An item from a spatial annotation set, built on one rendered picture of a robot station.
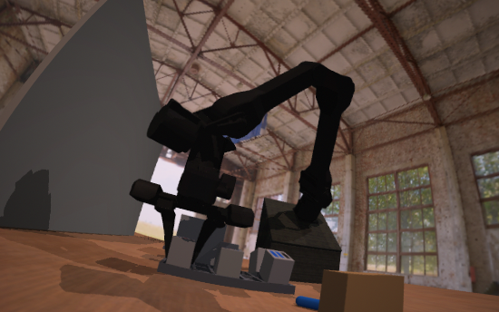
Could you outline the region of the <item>blue rod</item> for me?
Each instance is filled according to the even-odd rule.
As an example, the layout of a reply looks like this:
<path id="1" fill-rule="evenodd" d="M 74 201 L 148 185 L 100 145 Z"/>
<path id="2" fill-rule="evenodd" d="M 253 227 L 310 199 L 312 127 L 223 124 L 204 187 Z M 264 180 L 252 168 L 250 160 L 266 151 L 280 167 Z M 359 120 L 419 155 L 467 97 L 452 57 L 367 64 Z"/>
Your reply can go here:
<path id="1" fill-rule="evenodd" d="M 319 299 L 300 296 L 296 298 L 296 303 L 296 305 L 300 307 L 306 307 L 310 309 L 313 308 L 314 310 L 318 310 Z"/>

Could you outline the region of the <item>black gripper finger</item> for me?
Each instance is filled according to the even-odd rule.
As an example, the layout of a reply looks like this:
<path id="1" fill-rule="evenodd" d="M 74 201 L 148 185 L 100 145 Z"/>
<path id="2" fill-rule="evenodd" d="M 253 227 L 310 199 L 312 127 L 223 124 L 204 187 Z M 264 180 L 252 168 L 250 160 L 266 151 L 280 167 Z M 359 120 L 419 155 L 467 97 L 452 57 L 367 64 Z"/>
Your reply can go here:
<path id="1" fill-rule="evenodd" d="M 225 225 L 226 225 L 226 223 L 216 221 L 213 219 L 206 219 L 203 222 L 201 232 L 200 232 L 198 240 L 196 241 L 196 244 L 195 244 L 195 249 L 193 251 L 193 257 L 191 260 L 191 264 L 193 264 L 195 262 L 196 258 L 199 256 L 201 249 L 204 247 L 203 244 L 205 244 L 207 239 L 209 239 L 210 234 L 212 234 L 215 229 L 224 228 Z"/>
<path id="2" fill-rule="evenodd" d="M 154 209 L 161 213 L 166 254 L 165 258 L 168 258 L 167 256 L 169 253 L 169 248 L 171 246 L 176 213 L 174 212 L 174 210 L 156 205 L 154 205 Z"/>

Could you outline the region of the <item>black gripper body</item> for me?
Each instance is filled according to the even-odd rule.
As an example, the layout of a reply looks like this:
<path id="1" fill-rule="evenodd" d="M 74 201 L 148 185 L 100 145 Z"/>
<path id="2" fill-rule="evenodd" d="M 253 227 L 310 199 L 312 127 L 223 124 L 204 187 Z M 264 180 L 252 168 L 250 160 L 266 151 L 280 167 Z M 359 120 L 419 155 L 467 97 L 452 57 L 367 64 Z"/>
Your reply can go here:
<path id="1" fill-rule="evenodd" d="M 198 170 L 200 171 L 210 173 L 211 168 L 220 170 L 220 167 L 217 164 L 201 158 L 189 158 L 186 162 L 184 170 L 188 168 L 190 161 L 198 162 Z M 255 215 L 253 210 L 250 208 L 234 204 L 230 204 L 226 209 L 212 206 L 191 196 L 185 197 L 179 193 L 177 193 L 177 195 L 172 195 L 170 193 L 163 192 L 160 184 L 149 182 L 147 180 L 136 180 L 131 187 L 129 195 L 140 202 L 148 203 L 152 206 L 156 205 L 171 210 L 179 208 L 194 211 L 207 216 L 206 218 L 208 219 L 225 222 L 227 225 L 239 228 L 253 227 Z"/>

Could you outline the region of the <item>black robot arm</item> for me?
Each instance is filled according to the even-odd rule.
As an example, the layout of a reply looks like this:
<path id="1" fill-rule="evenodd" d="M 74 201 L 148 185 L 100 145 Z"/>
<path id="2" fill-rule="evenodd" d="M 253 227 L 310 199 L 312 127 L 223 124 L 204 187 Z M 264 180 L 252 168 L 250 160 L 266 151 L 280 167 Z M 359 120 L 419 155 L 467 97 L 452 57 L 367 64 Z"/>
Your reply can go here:
<path id="1" fill-rule="evenodd" d="M 220 167 L 224 152 L 236 150 L 230 138 L 246 136 L 275 106 L 309 86 L 317 89 L 320 116 L 311 163 L 301 171 L 298 181 L 302 196 L 293 210 L 299 222 L 318 223 L 319 213 L 333 200 L 329 166 L 341 114 L 349 107 L 355 91 L 350 77 L 331 71 L 321 63 L 306 61 L 259 87 L 222 97 L 212 106 L 194 113 L 171 98 L 156 112 L 147 138 L 178 153 L 191 150 L 188 159 L 201 158 Z M 217 197 L 229 200 L 237 178 L 222 173 L 219 179 L 220 170 L 211 168 L 208 173 L 198 170 L 198 166 L 198 162 L 190 161 L 181 174 L 178 193 L 210 205 L 214 205 Z"/>

